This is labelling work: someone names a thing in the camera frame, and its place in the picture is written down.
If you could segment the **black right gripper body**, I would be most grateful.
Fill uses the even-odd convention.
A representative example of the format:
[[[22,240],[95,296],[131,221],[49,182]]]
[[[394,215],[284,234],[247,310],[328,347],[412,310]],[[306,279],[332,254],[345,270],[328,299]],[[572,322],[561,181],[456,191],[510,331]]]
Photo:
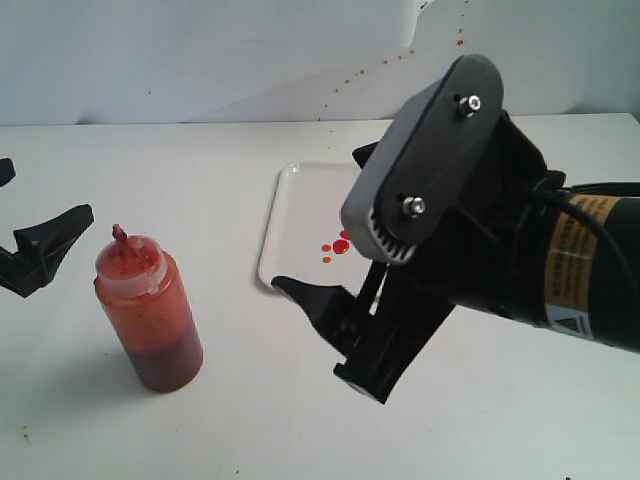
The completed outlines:
[[[335,375],[383,403],[457,306],[549,328],[545,269],[564,174],[502,114],[462,199],[403,266],[386,272],[380,304]]]

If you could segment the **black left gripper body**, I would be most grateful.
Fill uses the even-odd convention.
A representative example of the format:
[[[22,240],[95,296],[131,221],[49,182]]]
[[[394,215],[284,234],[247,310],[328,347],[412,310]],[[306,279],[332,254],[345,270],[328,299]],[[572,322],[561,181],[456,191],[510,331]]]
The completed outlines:
[[[32,255],[1,248],[1,286],[20,297],[26,298],[40,288],[38,267]]]

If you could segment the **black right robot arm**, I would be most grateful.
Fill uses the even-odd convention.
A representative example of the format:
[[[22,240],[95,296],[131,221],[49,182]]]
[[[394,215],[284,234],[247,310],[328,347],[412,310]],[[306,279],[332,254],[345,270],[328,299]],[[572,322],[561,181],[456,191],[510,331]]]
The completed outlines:
[[[462,199],[406,264],[373,262],[357,294],[272,285],[342,355],[336,376],[378,402],[458,306],[637,352],[639,186],[566,186],[502,115]]]

